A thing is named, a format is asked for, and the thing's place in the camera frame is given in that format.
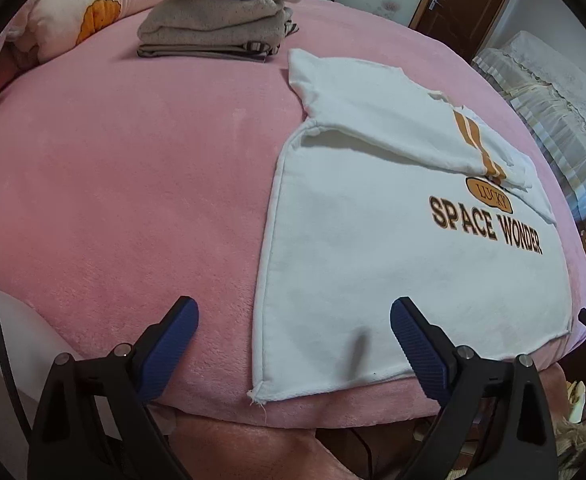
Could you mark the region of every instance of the pillow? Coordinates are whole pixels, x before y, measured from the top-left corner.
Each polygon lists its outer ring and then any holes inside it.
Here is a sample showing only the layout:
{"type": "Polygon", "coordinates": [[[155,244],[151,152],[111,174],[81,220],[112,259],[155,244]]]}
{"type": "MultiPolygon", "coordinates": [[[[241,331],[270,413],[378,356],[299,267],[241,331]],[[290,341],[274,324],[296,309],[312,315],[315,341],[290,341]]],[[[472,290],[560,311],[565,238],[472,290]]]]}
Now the pillow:
{"type": "Polygon", "coordinates": [[[161,0],[39,0],[16,47],[37,46],[39,62],[68,52],[113,22],[153,7],[161,0]]]}

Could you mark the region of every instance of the pink blanket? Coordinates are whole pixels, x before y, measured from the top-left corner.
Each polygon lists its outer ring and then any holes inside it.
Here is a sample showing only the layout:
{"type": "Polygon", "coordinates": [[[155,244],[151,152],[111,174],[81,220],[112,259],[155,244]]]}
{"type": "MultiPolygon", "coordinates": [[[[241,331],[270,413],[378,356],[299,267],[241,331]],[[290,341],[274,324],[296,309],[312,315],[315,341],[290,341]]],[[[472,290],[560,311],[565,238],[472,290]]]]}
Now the pink blanket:
{"type": "MultiPolygon", "coordinates": [[[[200,326],[163,402],[268,426],[363,426],[437,410],[415,379],[250,405],[253,292],[279,150],[303,120],[287,49],[400,66],[528,153],[548,193],[586,306],[586,257],[553,173],[489,84],[437,41],[320,0],[294,6],[299,33],[266,64],[138,59],[140,13],[26,73],[0,94],[0,289],[80,353],[133,341],[177,296],[200,326]]],[[[537,352],[538,367],[584,339],[537,352]]]]}

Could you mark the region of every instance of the door handle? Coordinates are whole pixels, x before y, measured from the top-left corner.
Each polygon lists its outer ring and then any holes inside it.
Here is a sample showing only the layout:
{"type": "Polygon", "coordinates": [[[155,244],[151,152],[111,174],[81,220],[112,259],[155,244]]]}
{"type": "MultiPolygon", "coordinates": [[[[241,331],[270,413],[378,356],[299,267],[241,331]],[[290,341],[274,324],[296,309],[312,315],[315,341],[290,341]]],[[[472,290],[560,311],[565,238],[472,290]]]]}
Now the door handle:
{"type": "Polygon", "coordinates": [[[433,10],[436,5],[440,7],[442,6],[442,4],[438,2],[438,0],[431,0],[431,2],[429,3],[429,10],[433,10]]]}

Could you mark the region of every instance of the striped fabric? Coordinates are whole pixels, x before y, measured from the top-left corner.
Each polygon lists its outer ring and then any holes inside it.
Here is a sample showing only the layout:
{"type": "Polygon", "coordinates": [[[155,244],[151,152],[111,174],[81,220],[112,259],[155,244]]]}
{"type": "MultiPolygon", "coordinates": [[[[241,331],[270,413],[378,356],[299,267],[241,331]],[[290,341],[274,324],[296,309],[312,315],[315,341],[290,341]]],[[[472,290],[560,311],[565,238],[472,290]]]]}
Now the striped fabric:
{"type": "Polygon", "coordinates": [[[586,228],[586,123],[552,85],[495,49],[473,59],[473,68],[518,114],[553,170],[573,218],[586,228]]]}

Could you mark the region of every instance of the metal screw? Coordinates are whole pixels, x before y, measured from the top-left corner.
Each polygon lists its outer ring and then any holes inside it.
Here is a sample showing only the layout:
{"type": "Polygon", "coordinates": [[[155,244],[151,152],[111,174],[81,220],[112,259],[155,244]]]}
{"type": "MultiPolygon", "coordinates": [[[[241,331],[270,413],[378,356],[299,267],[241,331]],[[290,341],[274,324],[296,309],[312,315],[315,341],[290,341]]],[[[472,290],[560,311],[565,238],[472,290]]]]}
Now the metal screw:
{"type": "Polygon", "coordinates": [[[125,357],[131,353],[133,347],[129,343],[120,343],[113,349],[113,353],[118,357],[125,357]]]}
{"type": "Polygon", "coordinates": [[[470,346],[462,345],[457,347],[457,355],[462,359],[471,359],[475,355],[475,352],[473,352],[470,346]]]}
{"type": "Polygon", "coordinates": [[[62,366],[62,365],[67,364],[69,359],[71,359],[71,354],[68,354],[66,352],[62,352],[61,354],[58,354],[55,356],[55,359],[53,360],[53,362],[58,366],[62,366]]]}
{"type": "Polygon", "coordinates": [[[522,354],[521,356],[518,357],[518,360],[520,363],[522,363],[526,368],[530,368],[533,366],[533,360],[531,359],[531,356],[528,354],[522,354]]]}

